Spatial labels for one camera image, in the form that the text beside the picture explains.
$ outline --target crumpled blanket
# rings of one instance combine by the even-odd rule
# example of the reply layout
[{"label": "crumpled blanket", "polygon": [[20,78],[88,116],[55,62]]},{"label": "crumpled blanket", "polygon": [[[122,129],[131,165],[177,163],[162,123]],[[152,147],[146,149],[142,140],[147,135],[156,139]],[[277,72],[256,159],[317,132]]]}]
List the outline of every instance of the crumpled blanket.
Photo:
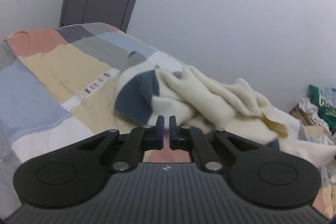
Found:
[{"label": "crumpled blanket", "polygon": [[158,115],[178,125],[215,128],[268,144],[278,139],[280,150],[322,166],[332,162],[336,146],[289,138],[279,110],[246,81],[225,85],[192,66],[181,71],[160,69],[142,54],[131,52],[116,86],[115,110],[138,124],[154,125]]}]

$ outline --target green clothing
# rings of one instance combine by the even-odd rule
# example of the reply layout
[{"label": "green clothing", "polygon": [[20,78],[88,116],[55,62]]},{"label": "green clothing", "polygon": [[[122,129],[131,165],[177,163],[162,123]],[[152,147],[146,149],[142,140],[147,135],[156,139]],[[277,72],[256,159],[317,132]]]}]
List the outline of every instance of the green clothing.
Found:
[{"label": "green clothing", "polygon": [[319,108],[319,117],[327,122],[329,130],[336,127],[335,96],[336,88],[324,88],[309,85],[308,95],[310,102]]}]

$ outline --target pile of clothes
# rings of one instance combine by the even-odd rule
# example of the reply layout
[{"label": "pile of clothes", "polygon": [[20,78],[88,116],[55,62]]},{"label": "pile of clothes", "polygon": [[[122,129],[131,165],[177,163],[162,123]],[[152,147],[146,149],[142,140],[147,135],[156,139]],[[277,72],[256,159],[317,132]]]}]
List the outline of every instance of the pile of clothes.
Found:
[{"label": "pile of clothes", "polygon": [[336,88],[309,85],[308,98],[300,100],[299,108],[315,125],[330,130],[332,134],[336,131]]}]

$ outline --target white fabric patch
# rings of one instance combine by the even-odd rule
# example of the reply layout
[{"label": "white fabric patch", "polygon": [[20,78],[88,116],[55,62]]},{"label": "white fabric patch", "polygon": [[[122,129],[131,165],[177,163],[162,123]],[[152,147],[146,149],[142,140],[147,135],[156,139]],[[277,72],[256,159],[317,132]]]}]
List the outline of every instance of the white fabric patch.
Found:
[{"label": "white fabric patch", "polygon": [[72,96],[69,100],[61,104],[61,106],[67,111],[70,111],[74,107],[79,106],[84,99],[94,94],[97,90],[99,90],[102,86],[104,86],[110,79],[116,76],[118,72],[119,70],[115,68],[105,72],[100,77],[98,77],[97,80],[89,84],[82,92],[78,92],[77,94]]},{"label": "white fabric patch", "polygon": [[335,160],[336,146],[279,138],[280,150],[320,167]]},{"label": "white fabric patch", "polygon": [[193,117],[196,110],[189,104],[173,100],[171,98],[152,97],[152,115],[148,120],[148,124],[154,126],[159,115],[165,118],[165,128],[169,128],[169,117],[176,116],[177,124],[186,119]]},{"label": "white fabric patch", "polygon": [[148,60],[154,65],[159,65],[161,69],[169,69],[172,71],[182,71],[183,65],[176,59],[169,57],[164,52],[153,53]]},{"label": "white fabric patch", "polygon": [[11,148],[23,163],[93,135],[91,130],[72,116],[55,128],[22,136],[12,144]]}]

